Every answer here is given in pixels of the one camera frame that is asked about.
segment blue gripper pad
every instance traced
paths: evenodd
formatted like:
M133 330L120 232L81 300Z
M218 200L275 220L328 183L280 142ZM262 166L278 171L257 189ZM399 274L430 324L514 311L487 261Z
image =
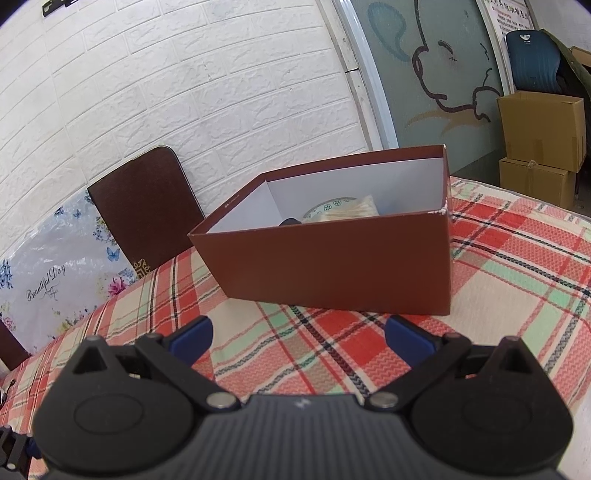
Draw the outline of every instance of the blue gripper pad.
M408 365L414 367L439 348L440 338L431 335L421 327L392 315L384 326L386 344Z
M193 365L213 342L213 325L209 317L200 315L192 322L166 337L165 348L186 365Z

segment blue chair backrest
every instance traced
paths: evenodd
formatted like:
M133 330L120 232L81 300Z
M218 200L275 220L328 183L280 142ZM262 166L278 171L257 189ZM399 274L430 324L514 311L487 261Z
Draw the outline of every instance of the blue chair backrest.
M556 81L560 50L544 32L515 30L506 35L507 49L518 90L562 93Z

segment white brick wall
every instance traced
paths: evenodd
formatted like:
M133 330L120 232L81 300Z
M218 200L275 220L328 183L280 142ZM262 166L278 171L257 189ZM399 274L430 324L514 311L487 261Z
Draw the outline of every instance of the white brick wall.
M365 151L316 0L30 0L0 28L0 254L158 144L206 213L261 171Z

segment plaid tablecloth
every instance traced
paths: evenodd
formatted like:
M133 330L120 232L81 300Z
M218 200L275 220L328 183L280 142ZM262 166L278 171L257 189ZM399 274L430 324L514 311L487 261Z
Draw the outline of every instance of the plaid tablecloth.
M463 180L454 180L453 197L452 313L409 318L478 343L522 336L576 408L591 381L591 224ZM35 409L86 335L130 343L146 332L166 335L199 314L210 316L215 337L194 368L243 399L252 392L368 395L408 368L384 342L387 315L229 299L191 249L11 372L4 387L16 384L0 422L31 430ZM43 471L42 462L33 463L32 477Z

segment cardboard box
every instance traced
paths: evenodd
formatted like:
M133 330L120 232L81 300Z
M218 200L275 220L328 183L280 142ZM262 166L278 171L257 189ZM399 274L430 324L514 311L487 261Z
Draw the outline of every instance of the cardboard box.
M582 98L517 92L497 101L508 158L580 170L587 153Z
M576 58L581 65L591 68L591 51L583 50L578 47L570 47L573 57Z
M576 173L535 162L499 160L501 187L572 210Z
M373 195L380 216L278 226ZM366 312L450 312L445 147L331 158L259 175L189 233L229 297Z

